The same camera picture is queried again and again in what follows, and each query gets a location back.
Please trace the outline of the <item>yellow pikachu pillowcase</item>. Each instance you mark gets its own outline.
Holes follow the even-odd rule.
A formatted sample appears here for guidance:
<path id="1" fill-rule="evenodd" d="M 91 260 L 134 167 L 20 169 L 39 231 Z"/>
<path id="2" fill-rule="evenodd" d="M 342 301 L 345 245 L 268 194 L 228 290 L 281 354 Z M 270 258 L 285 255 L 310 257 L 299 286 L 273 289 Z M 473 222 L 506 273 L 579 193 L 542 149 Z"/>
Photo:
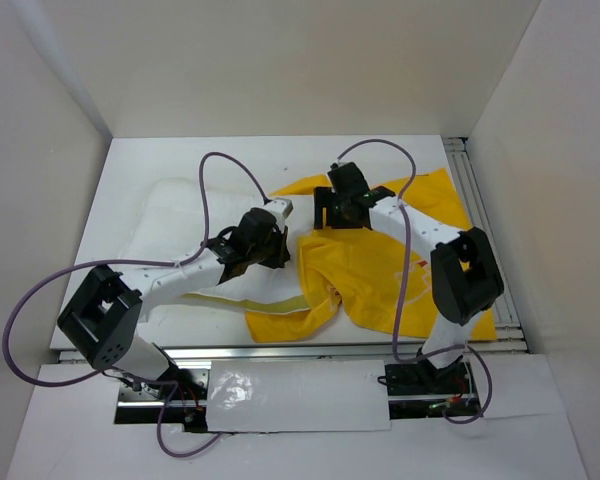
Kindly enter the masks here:
<path id="1" fill-rule="evenodd" d="M 313 188 L 330 186 L 324 174 L 302 178 L 272 194 L 312 200 Z M 447 171 L 418 174 L 405 200 L 436 220 L 467 229 L 469 219 Z M 317 334 L 340 310 L 358 327 L 391 334 L 399 297 L 404 246 L 386 235 L 360 230 L 326 229 L 301 235 L 295 253 L 298 280 L 309 310 L 285 315 L 245 313 L 253 340 L 299 341 Z M 437 315 L 428 261 L 410 256 L 409 278 L 399 333 L 427 338 Z"/>

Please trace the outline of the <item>white pillow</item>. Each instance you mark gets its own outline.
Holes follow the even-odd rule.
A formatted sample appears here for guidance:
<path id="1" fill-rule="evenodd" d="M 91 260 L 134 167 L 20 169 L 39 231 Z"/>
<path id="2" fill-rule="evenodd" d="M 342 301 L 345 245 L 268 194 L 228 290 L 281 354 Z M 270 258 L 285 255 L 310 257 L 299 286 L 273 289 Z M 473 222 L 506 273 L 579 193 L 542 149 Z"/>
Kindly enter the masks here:
<path id="1" fill-rule="evenodd" d="M 227 190 L 205 189 L 210 234 L 236 225 L 250 208 L 262 204 L 257 195 Z M 222 285 L 201 289 L 189 296 L 242 307 L 248 311 L 290 314 L 310 308 L 300 285 L 297 256 L 298 239 L 313 226 L 313 200 L 308 195 L 286 194 L 292 212 L 286 220 L 287 248 L 291 259 L 281 269 L 254 265 L 246 273 Z M 156 182 L 144 197 L 122 258 L 168 261 L 194 253 L 203 239 L 204 217 L 199 186 L 182 178 Z"/>

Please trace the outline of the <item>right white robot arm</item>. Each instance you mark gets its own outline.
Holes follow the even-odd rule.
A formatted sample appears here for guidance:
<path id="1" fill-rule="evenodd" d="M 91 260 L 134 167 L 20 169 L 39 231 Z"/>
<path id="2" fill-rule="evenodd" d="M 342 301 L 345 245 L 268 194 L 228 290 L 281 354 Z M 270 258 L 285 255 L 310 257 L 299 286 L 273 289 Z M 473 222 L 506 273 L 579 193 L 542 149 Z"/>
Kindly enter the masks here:
<path id="1" fill-rule="evenodd" d="M 403 200 L 402 191 L 371 188 L 353 162 L 330 167 L 329 186 L 313 190 L 317 229 L 367 229 L 405 247 L 403 275 L 392 331 L 394 360 L 412 364 L 421 388 L 440 391 L 449 383 L 479 317 L 503 294 L 504 282 L 486 233 L 442 223 Z M 427 261 L 437 315 L 413 359 L 401 359 L 398 336 L 406 301 L 410 255 Z"/>

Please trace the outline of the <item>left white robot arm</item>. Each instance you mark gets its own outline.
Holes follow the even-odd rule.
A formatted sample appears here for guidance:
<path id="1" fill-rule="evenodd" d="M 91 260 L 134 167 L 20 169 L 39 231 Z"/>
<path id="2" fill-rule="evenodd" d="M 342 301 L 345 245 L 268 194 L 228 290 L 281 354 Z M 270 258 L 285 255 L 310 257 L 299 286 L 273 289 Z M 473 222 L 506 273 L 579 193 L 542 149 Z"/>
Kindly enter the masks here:
<path id="1" fill-rule="evenodd" d="M 252 265 L 282 268 L 290 260 L 286 219 L 292 209 L 282 198 L 250 209 L 238 225 L 209 240 L 191 263 L 122 271 L 108 265 L 92 268 L 61 312 L 58 327 L 93 369 L 116 369 L 141 380 L 152 397 L 169 397 L 191 377 L 160 347 L 143 340 L 137 324 L 154 308 L 223 284 Z"/>

